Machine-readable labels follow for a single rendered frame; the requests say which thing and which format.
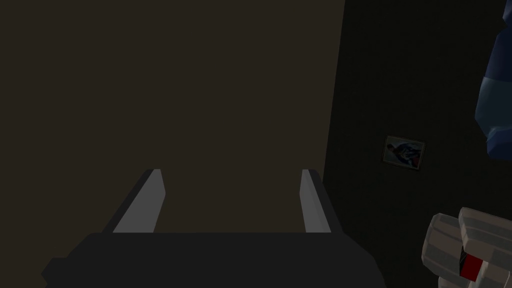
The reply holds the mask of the blue rounded furniture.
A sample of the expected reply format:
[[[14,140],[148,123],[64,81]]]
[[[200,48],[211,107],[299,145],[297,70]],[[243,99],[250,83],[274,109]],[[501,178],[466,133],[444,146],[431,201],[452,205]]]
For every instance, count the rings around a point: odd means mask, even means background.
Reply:
[[[475,120],[486,136],[489,157],[512,161],[512,0],[506,0],[502,19],[506,27],[496,36]]]

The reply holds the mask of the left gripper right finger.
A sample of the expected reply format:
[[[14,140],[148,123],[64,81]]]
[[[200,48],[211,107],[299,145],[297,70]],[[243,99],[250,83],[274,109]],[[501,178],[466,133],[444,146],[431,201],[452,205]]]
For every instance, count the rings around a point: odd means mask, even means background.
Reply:
[[[316,170],[302,170],[299,198],[307,233],[343,232],[320,174]]]

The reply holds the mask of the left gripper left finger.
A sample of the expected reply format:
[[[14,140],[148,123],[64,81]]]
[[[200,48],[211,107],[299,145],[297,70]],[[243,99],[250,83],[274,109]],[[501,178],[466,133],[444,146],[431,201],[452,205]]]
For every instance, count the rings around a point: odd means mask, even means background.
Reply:
[[[148,169],[108,221],[104,233],[152,233],[165,200],[161,169]]]

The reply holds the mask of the framed picture on wall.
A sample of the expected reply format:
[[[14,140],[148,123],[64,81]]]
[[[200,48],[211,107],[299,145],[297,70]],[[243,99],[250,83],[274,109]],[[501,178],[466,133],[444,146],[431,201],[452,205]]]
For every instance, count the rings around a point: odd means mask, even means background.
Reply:
[[[425,148],[424,141],[387,135],[381,161],[389,165],[419,171]]]

